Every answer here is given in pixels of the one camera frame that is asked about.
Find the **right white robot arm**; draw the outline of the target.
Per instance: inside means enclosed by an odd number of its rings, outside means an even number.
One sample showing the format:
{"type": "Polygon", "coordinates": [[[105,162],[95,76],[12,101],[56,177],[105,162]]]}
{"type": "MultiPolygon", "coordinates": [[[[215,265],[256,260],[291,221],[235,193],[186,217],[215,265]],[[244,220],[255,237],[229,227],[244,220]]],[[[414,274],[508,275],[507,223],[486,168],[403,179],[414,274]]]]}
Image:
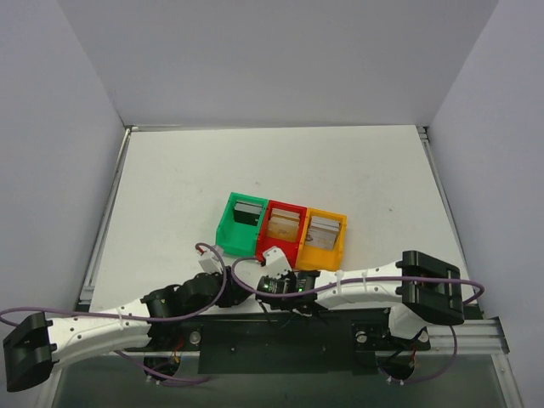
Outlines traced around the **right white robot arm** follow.
{"type": "Polygon", "coordinates": [[[428,324],[464,322],[460,270],[419,251],[404,251],[401,260],[373,269],[297,270],[263,276],[256,299],[272,309],[304,316],[350,307],[388,309],[380,338],[398,348],[428,324]]]}

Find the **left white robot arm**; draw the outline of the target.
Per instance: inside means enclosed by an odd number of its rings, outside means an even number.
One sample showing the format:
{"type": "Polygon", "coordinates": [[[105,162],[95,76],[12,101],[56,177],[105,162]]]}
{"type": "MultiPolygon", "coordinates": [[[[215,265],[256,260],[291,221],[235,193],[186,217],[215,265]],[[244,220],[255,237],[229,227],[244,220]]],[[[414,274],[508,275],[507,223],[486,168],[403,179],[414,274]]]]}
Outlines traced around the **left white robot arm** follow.
{"type": "Polygon", "coordinates": [[[6,388],[33,388],[58,369],[112,351],[167,349],[183,337],[182,322],[212,306],[237,306],[249,295],[227,275],[200,273],[93,316],[30,314],[3,339],[6,388]]]}

